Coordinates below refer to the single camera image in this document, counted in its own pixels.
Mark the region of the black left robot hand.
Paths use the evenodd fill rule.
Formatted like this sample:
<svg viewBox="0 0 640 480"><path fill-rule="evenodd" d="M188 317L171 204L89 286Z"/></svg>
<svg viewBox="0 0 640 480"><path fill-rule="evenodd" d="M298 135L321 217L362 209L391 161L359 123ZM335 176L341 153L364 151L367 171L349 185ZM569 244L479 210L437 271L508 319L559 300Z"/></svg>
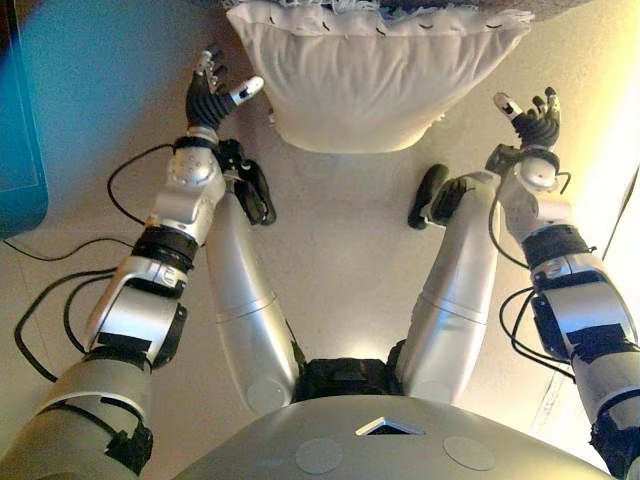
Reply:
<svg viewBox="0 0 640 480"><path fill-rule="evenodd" d="M226 67L220 63L222 51L208 46L196 62L185 99L188 126L217 130L237 107L255 97L264 87L264 79L252 76L234 89L220 83Z"/></svg>

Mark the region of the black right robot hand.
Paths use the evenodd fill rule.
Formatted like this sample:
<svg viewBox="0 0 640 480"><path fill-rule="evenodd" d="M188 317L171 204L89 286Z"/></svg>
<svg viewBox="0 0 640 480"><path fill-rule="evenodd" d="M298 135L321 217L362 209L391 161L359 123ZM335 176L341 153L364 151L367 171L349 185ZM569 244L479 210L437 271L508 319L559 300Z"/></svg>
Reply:
<svg viewBox="0 0 640 480"><path fill-rule="evenodd" d="M545 89L544 94L545 98L532 98L533 108L528 111L504 92L493 96L494 105L508 119L519 138L521 149L552 150L558 141L561 121L559 97L551 86Z"/></svg>

